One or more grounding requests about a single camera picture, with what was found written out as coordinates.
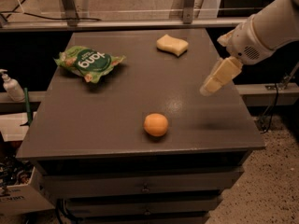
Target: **white bottle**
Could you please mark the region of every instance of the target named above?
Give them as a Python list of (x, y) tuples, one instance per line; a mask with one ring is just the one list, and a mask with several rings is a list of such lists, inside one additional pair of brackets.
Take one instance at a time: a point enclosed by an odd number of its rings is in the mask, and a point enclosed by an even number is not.
[(24, 90), (21, 88), (19, 82), (10, 78), (7, 74), (5, 74), (7, 70), (0, 69), (0, 73), (2, 74), (2, 79), (4, 81), (3, 87), (7, 91), (9, 97), (16, 102), (21, 102), (25, 99)]

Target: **cardboard box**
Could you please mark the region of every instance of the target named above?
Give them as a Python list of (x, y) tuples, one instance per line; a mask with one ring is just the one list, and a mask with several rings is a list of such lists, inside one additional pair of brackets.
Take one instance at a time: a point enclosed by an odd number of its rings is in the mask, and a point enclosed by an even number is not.
[(43, 189), (42, 175), (36, 168), (28, 184), (0, 189), (0, 215), (13, 216), (54, 208), (54, 200)]

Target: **yellow sponge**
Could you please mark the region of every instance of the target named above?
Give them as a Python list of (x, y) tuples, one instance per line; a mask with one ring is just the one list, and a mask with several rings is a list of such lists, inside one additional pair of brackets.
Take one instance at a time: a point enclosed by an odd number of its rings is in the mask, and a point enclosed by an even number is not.
[(157, 40), (157, 48), (163, 51), (171, 52), (178, 57), (188, 49), (189, 43), (185, 40), (164, 35)]

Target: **drawer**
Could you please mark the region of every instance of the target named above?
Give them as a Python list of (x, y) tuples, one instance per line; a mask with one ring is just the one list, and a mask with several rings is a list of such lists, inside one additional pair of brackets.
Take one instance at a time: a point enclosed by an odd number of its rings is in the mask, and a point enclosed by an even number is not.
[(219, 196), (202, 192), (159, 193), (150, 195), (91, 198), (67, 202), (75, 217), (104, 217), (119, 215), (152, 215), (214, 210), (221, 202)]
[(118, 216), (86, 218), (85, 224), (204, 224), (209, 219), (206, 213), (162, 214), (152, 217)]
[(45, 176), (45, 189), (64, 199), (228, 189), (242, 173), (238, 167), (226, 172), (185, 175)]

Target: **green chip bag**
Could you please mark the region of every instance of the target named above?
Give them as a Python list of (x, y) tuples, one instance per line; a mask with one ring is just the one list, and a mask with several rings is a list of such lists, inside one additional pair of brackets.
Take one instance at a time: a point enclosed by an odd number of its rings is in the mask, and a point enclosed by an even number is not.
[(114, 57), (94, 49), (74, 46), (65, 52), (60, 52), (59, 58), (54, 61), (68, 71), (84, 77), (86, 82), (97, 83), (101, 76), (112, 71), (114, 66), (121, 63), (123, 59), (125, 56)]

